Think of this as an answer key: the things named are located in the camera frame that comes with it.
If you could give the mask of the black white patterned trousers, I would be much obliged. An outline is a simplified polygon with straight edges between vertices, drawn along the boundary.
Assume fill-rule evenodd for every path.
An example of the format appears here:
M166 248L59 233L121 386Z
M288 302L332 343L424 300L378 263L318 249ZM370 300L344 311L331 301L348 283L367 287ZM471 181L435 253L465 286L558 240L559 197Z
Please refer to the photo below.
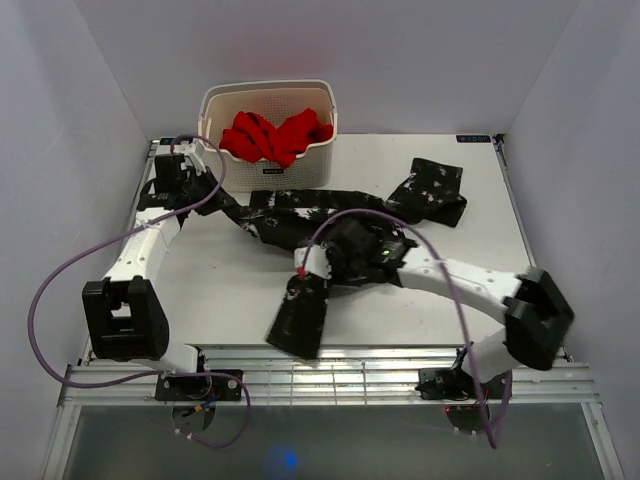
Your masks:
M467 205L460 193L462 175L458 166L416 158L408 178L386 199L360 191L255 191L249 205L235 200L235 207L224 214L262 243L289 252L321 244L330 229L346 218L381 235L405 235L401 222L455 227ZM317 358L332 288L356 286L364 285L333 285L313 274L294 274L267 343L304 360Z

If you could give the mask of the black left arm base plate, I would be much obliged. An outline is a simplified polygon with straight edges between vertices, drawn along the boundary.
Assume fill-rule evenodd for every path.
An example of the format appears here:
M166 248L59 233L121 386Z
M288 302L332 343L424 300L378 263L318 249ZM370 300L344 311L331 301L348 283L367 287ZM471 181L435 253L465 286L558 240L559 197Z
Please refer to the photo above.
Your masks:
M214 377L166 378L156 384L154 399L164 402L205 402L211 398L218 401L239 401L242 389L239 380L244 372L238 369L213 370Z

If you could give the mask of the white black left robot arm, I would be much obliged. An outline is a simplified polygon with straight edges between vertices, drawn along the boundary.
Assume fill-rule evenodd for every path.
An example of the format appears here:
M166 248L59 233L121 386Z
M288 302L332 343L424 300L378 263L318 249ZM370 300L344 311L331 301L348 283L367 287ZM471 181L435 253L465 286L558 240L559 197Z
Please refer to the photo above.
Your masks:
M222 189L193 146L156 156L153 174L138 197L134 233L104 277L85 284L82 302L98 358L180 372L178 388L197 400L210 392L212 376L198 366L196 347L171 339L154 282L189 214L220 210Z

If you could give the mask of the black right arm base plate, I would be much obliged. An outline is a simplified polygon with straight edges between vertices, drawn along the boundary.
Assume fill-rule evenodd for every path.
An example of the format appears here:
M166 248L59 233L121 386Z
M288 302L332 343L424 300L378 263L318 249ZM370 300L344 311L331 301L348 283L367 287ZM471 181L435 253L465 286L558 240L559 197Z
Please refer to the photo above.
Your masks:
M423 400L478 400L472 377L459 369L420 369L415 390ZM481 383L482 399L500 399L507 384L507 374Z

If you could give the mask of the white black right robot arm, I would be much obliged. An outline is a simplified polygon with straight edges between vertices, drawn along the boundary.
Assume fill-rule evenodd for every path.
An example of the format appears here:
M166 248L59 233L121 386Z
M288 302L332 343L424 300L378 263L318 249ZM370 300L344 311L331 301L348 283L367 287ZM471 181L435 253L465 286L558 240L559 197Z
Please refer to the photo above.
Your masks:
M438 256L417 236L381 235L354 218L330 229L306 263L336 283L393 283L453 301L458 313L469 307L500 324L478 342L460 324L465 345L454 364L422 383L474 397L488 382L518 367L548 371L575 314L551 275L530 267L521 274L498 271Z

